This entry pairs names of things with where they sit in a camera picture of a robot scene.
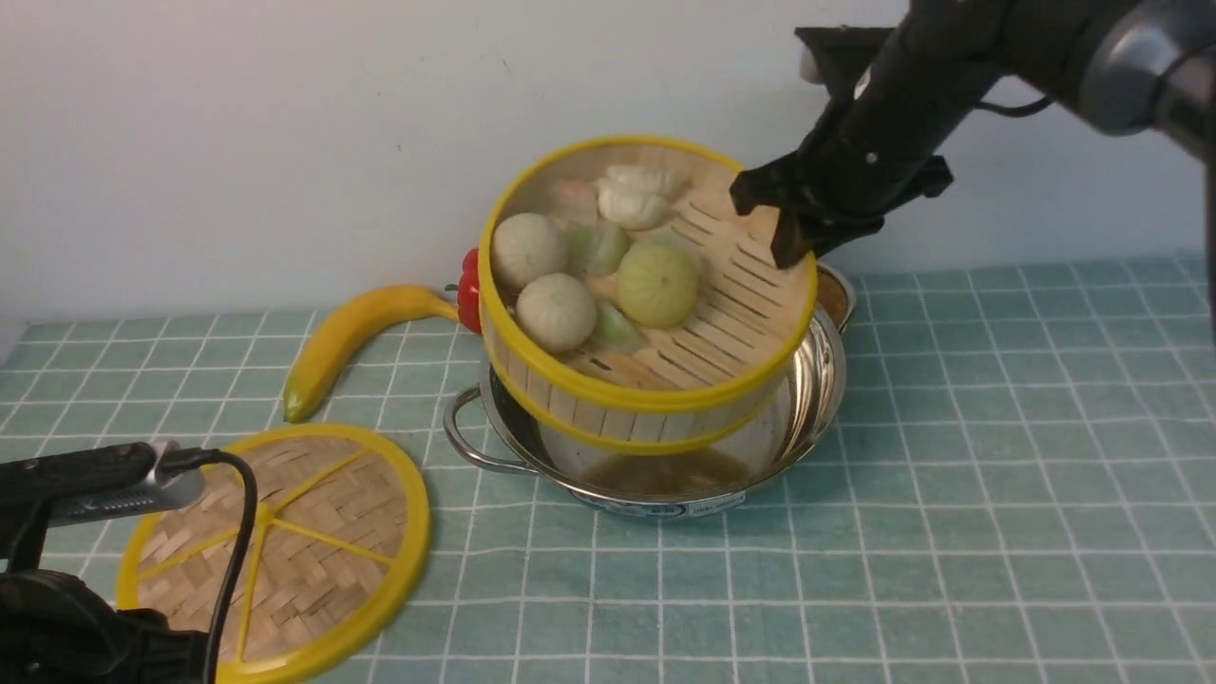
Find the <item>stainless steel pot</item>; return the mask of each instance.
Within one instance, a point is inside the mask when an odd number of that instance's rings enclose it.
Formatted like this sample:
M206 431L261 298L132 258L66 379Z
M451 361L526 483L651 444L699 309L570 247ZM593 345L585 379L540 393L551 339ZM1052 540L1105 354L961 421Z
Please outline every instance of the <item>stainless steel pot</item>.
M790 360L786 392L778 391L766 410L751 424L714 445L715 452L747 466L747 477L675 497L624 493L596 486L585 475L615 454L589 447L537 424L511 397L489 363L484 364L480 383L465 389L447 404L444 432L456 452L478 467L501 473L546 477L565 488L575 499L609 512L674 518L699 517L737 506L743 503L748 492L782 475L810 453L840 407L845 386L840 332L852 313L855 296L843 276L829 273L841 282L848 293L845 316L833 323L820 307L803 344ZM483 454L461 434L456 416L463 407L478 398L482 399L494 431L519 460ZM686 456L648 456L637 467L662 467L663 459L680 458Z

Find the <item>tiled countertop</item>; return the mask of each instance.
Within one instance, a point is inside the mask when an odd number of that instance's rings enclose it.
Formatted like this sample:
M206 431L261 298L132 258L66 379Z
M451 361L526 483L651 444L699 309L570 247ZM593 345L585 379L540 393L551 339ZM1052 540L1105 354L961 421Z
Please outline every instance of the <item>tiled countertop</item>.
M437 427L477 381L480 340L441 320L392 330L320 419L422 465L430 565L400 619L323 680L1216 683L1203 277L1193 258L857 282L824 442L744 508L664 525L465 464ZM0 368L0 458L275 427L319 320L34 327ZM505 454L484 414L462 415ZM55 531L46 565L112 598L133 527Z

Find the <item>brown liquid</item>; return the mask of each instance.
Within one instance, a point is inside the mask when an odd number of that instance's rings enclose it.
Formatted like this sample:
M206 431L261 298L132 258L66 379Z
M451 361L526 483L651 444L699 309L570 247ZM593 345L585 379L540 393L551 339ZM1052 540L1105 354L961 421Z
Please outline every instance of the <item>brown liquid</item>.
M618 454L589 470L580 480L621 494L679 497L743 482L750 475L745 465L731 456L715 449L700 449L671 456Z

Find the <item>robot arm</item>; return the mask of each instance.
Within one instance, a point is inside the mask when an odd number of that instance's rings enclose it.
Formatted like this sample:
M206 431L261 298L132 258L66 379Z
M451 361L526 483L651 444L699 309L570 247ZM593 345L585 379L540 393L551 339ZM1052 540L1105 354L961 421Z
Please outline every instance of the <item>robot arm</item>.
M1006 75L1104 134L1155 128L1201 161L1211 156L1212 0L912 0L894 29L796 34L828 106L796 151L731 187L741 214L781 209L778 268L877 232L886 213L944 192L953 178L936 150L973 110L1013 116L983 101Z

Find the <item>black cable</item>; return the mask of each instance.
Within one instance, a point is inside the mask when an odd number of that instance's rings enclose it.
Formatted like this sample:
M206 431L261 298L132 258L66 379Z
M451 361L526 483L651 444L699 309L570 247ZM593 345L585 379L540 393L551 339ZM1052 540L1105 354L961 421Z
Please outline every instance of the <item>black cable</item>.
M253 540L253 523L258 515L258 482L253 476L253 469L249 467L249 464L218 449L184 449L168 454L163 462L164 469L169 471L195 470L209 464L226 464L241 473L241 481L244 484L241 523L237 527L236 540L232 544L232 556L229 559L227 570L224 572L224 579L220 582L220 592L215 599L215 610L212 612L210 632L207 635L207 662L203 666L202 684L215 684L224 623L227 621L229 607L232 604L232 594L236 593L236 581L241 576L244 556L249 551L249 543Z
M975 105L975 108L981 112L991 112L993 114L1000 114L1002 117L1008 117L1010 119L1024 119L1026 117L1032 117L1051 106L1052 106L1051 97L1041 97L1029 105L1021 105L1019 107L1006 107L1004 105L980 102L979 105Z

